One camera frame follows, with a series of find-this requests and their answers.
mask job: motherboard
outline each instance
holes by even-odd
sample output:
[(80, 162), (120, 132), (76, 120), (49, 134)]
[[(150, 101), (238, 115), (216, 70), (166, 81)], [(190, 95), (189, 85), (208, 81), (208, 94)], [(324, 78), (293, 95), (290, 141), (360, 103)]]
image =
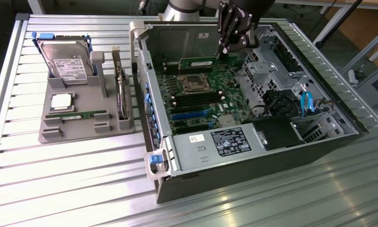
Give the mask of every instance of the motherboard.
[(156, 68), (169, 125), (174, 135), (241, 124), (248, 101), (234, 79), (237, 57), (182, 58)]

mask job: warning label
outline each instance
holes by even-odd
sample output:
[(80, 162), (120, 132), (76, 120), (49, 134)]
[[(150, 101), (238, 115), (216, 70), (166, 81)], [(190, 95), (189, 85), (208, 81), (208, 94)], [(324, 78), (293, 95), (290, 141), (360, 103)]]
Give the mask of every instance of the warning label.
[(63, 80), (87, 79), (83, 60), (79, 59), (55, 59), (56, 68)]
[(250, 146), (241, 128), (212, 132), (220, 156), (234, 155), (250, 151)]

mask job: slotted aluminum surface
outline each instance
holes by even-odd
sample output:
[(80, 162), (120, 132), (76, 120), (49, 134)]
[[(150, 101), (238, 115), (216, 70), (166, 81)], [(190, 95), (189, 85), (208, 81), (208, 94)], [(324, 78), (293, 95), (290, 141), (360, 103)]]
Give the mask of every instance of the slotted aluminum surface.
[(130, 135), (37, 142), (48, 68), (32, 31), (89, 34), (93, 50), (105, 51), (106, 75), (113, 72), (110, 50), (118, 46), (130, 75), (128, 24), (137, 19), (157, 20), (32, 15), (16, 23), (20, 40), (11, 46), (0, 78), (0, 226), (378, 226), (378, 117), (296, 25), (282, 19), (262, 21), (281, 25), (372, 131), (354, 144), (308, 166), (156, 204), (137, 105)]

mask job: blue cable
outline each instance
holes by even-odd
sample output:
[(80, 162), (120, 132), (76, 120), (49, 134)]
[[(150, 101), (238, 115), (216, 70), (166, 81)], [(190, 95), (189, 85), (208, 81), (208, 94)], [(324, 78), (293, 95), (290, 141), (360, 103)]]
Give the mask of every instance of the blue cable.
[(304, 103), (305, 103), (305, 96), (308, 96), (308, 109), (312, 110), (312, 112), (316, 111), (316, 108), (314, 108), (314, 100), (313, 100), (313, 94), (306, 91), (302, 93), (302, 96), (301, 96), (301, 112), (302, 112), (302, 117), (304, 117)]

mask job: floor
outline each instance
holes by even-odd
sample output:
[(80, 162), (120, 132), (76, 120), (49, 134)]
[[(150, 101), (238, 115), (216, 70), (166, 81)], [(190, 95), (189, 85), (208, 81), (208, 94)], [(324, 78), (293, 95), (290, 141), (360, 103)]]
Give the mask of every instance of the floor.
[[(138, 0), (53, 0), (43, 1), (48, 14), (69, 15), (129, 15), (136, 14)], [(152, 1), (149, 13), (156, 15), (166, 7), (166, 0)], [(11, 38), (12, 25), (17, 12), (31, 13), (27, 0), (0, 0), (0, 70), (5, 57), (7, 45)], [(213, 16), (214, 10), (205, 9), (204, 16)], [(265, 17), (288, 18), (297, 23), (309, 38), (313, 40), (321, 29), (325, 27), (328, 20), (324, 18), (312, 32), (312, 28), (321, 19), (320, 7), (274, 4)], [(340, 69), (346, 65), (350, 59), (360, 52), (357, 47), (342, 35), (340, 31), (334, 33), (321, 51)], [(369, 75), (377, 69), (373, 63), (368, 63), (362, 71)]]

